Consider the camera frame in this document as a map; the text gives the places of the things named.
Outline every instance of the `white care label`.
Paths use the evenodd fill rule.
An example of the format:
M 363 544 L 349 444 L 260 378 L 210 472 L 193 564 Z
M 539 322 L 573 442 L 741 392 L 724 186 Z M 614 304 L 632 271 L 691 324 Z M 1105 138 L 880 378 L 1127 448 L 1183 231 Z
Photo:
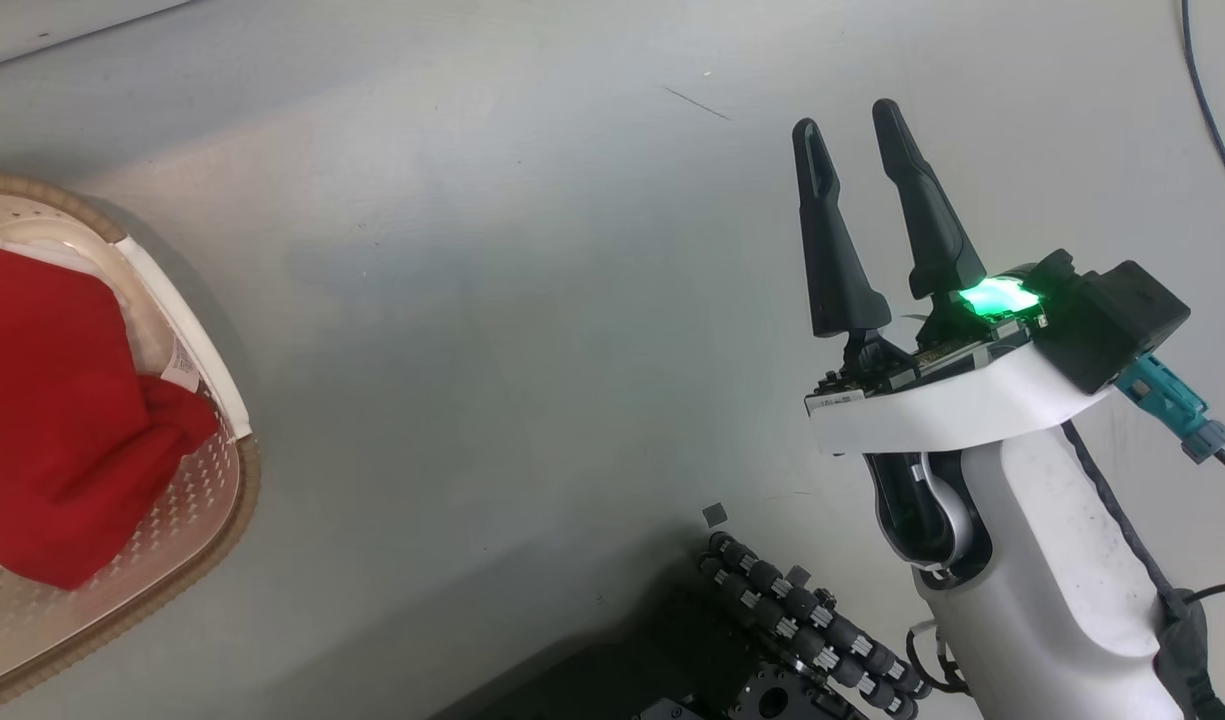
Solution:
M 168 370 L 159 377 L 190 392 L 198 392 L 198 369 L 190 359 L 190 351 L 183 345 L 181 338 L 172 338 L 172 360 L 168 361 Z

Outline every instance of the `floor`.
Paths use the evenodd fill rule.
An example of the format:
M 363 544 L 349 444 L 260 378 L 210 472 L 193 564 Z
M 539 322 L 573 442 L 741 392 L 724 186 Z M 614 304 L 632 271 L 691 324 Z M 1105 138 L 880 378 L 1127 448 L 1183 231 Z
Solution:
M 1196 12 L 1225 131 L 1225 0 Z M 842 345 L 789 138 L 821 122 L 919 313 L 882 96 L 990 268 L 1065 247 L 1183 298 L 1163 356 L 1225 420 L 1225 179 L 1170 0 L 198 0 L 0 65 L 0 170 L 154 252 L 266 478 L 230 560 L 0 720 L 425 718 L 622 618 L 717 501 L 899 642 L 927 611 L 801 407 Z M 1118 398 L 1080 425 L 1175 582 L 1225 580 L 1225 474 Z

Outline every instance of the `red garment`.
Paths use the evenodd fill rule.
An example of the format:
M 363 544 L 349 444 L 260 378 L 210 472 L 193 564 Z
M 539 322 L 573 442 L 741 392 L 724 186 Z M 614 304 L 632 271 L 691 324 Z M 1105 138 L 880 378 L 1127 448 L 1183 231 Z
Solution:
M 137 377 L 105 283 L 0 250 L 4 568 L 77 588 L 214 432 L 205 398 Z

